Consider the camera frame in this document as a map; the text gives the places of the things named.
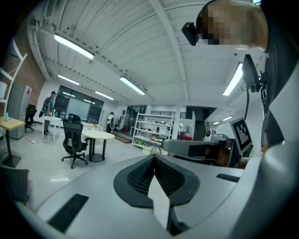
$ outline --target chair base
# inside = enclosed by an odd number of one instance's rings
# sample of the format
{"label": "chair base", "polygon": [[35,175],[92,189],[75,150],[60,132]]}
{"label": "chair base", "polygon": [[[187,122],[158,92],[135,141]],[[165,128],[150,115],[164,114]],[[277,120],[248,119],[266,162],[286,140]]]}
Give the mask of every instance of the chair base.
{"label": "chair base", "polygon": [[87,165],[88,164],[88,161],[86,160],[86,159],[84,159],[84,158],[81,158],[80,156],[83,156],[83,157],[85,157],[85,153],[82,153],[82,154],[75,154],[75,155],[70,155],[70,156],[66,156],[66,157],[63,157],[62,159],[61,159],[61,161],[63,162],[65,159],[70,159],[70,158],[73,158],[73,163],[71,164],[71,169],[73,169],[74,168],[74,163],[75,163],[75,160],[76,159],[80,159],[80,160],[82,160],[82,161],[84,161],[85,162],[85,165]]}

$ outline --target pants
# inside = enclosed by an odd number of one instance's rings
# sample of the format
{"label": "pants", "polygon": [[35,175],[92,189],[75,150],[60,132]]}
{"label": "pants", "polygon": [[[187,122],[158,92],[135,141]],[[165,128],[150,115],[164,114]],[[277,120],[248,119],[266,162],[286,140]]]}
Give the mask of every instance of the pants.
{"label": "pants", "polygon": [[107,124],[106,132],[107,132],[107,133],[111,133],[110,124]]}
{"label": "pants", "polygon": [[[48,116],[48,111],[46,111],[46,110],[44,111],[44,116]],[[44,132],[46,132],[49,129],[49,124],[50,124],[50,121],[45,120],[45,126],[43,129]]]}

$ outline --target black camera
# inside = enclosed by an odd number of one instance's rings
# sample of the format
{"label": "black camera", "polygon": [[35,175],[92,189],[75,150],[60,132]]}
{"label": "black camera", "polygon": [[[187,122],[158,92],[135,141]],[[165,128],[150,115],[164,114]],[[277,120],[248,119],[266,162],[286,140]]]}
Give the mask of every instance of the black camera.
{"label": "black camera", "polygon": [[197,34],[196,27],[194,22],[186,22],[186,24],[182,28],[182,32],[184,33],[185,37],[188,39],[189,43],[192,46],[196,46],[199,35]]}

